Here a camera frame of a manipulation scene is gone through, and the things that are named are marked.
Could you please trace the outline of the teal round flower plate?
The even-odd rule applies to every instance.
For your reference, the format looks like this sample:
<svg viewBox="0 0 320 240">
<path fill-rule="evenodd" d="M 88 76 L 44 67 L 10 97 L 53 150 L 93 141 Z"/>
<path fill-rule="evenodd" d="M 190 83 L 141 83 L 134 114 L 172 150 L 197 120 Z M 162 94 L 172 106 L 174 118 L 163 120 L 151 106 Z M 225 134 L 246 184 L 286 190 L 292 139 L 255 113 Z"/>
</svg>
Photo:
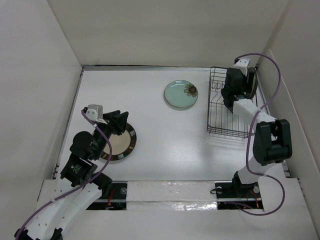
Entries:
<svg viewBox="0 0 320 240">
<path fill-rule="evenodd" d="M 165 100 L 176 108 L 191 107 L 198 97 L 197 87 L 187 80 L 172 81 L 164 89 Z"/>
</svg>

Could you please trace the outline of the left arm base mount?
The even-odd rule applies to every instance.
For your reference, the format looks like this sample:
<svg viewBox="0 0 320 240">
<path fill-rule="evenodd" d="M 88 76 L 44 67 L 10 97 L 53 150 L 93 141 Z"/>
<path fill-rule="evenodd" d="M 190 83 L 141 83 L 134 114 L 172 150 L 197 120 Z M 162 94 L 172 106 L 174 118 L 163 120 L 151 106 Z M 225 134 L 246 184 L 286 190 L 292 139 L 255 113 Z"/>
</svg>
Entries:
<svg viewBox="0 0 320 240">
<path fill-rule="evenodd" d="M 112 183 L 108 195 L 94 201 L 87 210 L 90 211 L 122 211 L 127 209 L 127 181 L 115 181 Z"/>
</svg>

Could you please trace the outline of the brown striped rim plate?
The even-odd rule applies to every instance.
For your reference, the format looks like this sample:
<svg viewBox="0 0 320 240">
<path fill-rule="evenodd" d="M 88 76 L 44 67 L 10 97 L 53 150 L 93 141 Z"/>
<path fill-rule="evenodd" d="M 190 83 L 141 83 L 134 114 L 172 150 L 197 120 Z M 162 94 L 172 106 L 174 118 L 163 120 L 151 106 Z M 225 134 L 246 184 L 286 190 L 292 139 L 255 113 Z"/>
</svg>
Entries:
<svg viewBox="0 0 320 240">
<path fill-rule="evenodd" d="M 112 134 L 109 138 L 112 147 L 110 161 L 121 161 L 128 157 L 137 143 L 137 134 L 133 126 L 126 124 L 125 132 L 121 135 Z"/>
</svg>

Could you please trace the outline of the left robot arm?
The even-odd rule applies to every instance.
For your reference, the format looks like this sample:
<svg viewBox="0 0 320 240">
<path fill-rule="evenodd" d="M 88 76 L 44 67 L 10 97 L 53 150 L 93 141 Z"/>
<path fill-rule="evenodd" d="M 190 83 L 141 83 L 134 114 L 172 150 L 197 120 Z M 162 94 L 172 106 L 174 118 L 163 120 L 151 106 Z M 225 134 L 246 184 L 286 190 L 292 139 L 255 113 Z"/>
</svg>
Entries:
<svg viewBox="0 0 320 240">
<path fill-rule="evenodd" d="M 97 199 L 107 198 L 112 191 L 112 179 L 94 161 L 105 147 L 110 147 L 112 135 L 122 135 L 127 127 L 128 112 L 116 110 L 102 113 L 100 105 L 88 105 L 82 116 L 94 127 L 94 132 L 78 132 L 70 147 L 70 156 L 57 178 L 50 201 L 36 210 L 17 230 L 17 240 L 61 240 L 81 214 Z"/>
</svg>

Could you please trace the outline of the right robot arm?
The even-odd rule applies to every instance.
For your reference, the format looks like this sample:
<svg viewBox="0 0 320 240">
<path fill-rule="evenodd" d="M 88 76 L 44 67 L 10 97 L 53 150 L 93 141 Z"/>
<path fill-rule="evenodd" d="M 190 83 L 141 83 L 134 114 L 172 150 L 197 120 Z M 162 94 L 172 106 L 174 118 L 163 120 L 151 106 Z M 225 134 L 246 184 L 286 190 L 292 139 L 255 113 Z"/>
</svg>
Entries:
<svg viewBox="0 0 320 240">
<path fill-rule="evenodd" d="M 253 143 L 249 145 L 253 156 L 232 178 L 230 190 L 237 197 L 252 190 L 268 169 L 293 154 L 290 123 L 261 111 L 252 101 L 257 85 L 255 77 L 256 71 L 252 67 L 247 70 L 247 74 L 230 67 L 226 71 L 221 90 L 227 109 L 242 118 L 254 132 Z"/>
</svg>

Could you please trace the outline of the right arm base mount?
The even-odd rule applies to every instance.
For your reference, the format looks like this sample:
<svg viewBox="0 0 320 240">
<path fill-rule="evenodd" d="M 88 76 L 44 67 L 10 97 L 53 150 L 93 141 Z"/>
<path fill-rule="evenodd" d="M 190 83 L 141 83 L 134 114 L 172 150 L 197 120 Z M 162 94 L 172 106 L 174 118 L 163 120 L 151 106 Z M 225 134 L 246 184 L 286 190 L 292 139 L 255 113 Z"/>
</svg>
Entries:
<svg viewBox="0 0 320 240">
<path fill-rule="evenodd" d="M 215 182 L 210 191 L 216 196 L 218 210 L 262 210 L 264 208 L 258 183 L 235 192 L 231 181 Z"/>
</svg>

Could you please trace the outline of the grey rimmed cream round plate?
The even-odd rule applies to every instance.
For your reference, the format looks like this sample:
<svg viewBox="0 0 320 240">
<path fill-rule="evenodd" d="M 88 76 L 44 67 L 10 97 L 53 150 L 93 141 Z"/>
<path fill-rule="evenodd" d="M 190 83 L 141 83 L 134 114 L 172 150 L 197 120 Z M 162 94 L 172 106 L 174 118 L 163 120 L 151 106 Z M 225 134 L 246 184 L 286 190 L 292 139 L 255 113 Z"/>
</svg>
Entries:
<svg viewBox="0 0 320 240">
<path fill-rule="evenodd" d="M 246 95 L 249 99 L 253 99 L 258 87 L 257 71 L 254 67 L 249 67 L 247 70 L 247 86 Z"/>
</svg>

